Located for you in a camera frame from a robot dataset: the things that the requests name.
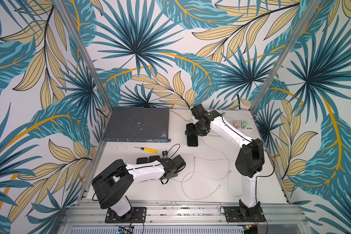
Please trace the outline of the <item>phone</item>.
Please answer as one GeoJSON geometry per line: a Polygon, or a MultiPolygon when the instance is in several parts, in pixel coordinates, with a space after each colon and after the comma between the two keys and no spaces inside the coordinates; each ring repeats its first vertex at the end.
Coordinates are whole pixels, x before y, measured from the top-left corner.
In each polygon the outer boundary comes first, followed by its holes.
{"type": "Polygon", "coordinates": [[[188,147],[198,147],[198,145],[199,145],[198,136],[196,136],[196,135],[187,136],[187,146],[188,147]]]}
{"type": "Polygon", "coordinates": [[[136,160],[136,164],[146,164],[146,163],[148,163],[148,158],[147,157],[138,158],[136,160]]]}
{"type": "Polygon", "coordinates": [[[160,156],[150,156],[148,159],[148,162],[152,163],[152,162],[157,161],[159,159],[160,159],[160,156]]]}

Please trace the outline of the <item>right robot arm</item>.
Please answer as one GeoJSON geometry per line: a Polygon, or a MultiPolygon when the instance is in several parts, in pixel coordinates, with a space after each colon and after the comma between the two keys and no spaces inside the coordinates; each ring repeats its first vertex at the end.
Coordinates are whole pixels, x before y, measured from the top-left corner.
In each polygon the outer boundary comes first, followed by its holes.
{"type": "Polygon", "coordinates": [[[199,105],[193,107],[191,111],[193,123],[186,125],[185,134],[202,137],[214,131],[235,147],[238,152],[235,167],[242,179],[240,207],[248,211],[258,209],[257,178],[265,163],[263,142],[237,130],[216,110],[208,112],[199,105]]]}

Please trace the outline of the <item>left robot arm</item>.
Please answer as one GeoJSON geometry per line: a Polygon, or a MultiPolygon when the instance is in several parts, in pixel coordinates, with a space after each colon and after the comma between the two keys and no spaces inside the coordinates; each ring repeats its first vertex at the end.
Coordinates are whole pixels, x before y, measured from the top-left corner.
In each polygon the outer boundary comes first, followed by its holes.
{"type": "Polygon", "coordinates": [[[186,167],[182,156],[174,159],[157,158],[142,164],[126,164],[116,160],[92,179],[93,199],[101,209],[110,208],[118,216],[131,212],[132,206],[125,196],[131,185],[148,180],[159,180],[166,184],[186,167]]]}

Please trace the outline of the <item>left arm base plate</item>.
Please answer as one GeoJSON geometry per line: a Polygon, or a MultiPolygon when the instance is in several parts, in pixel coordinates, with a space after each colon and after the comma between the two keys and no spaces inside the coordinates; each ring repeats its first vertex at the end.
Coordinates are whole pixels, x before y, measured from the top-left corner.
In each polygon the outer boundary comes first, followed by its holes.
{"type": "Polygon", "coordinates": [[[105,223],[119,224],[119,223],[145,223],[147,215],[146,207],[132,207],[128,213],[119,216],[111,208],[108,208],[105,217],[105,223]]]}

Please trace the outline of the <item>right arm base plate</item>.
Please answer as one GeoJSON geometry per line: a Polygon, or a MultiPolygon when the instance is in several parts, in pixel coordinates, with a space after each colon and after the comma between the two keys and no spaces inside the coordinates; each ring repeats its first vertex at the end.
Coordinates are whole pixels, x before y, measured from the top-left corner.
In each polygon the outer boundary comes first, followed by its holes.
{"type": "Polygon", "coordinates": [[[221,206],[220,212],[225,216],[226,222],[236,223],[262,223],[266,222],[261,206],[252,208],[245,206],[221,206]]]}

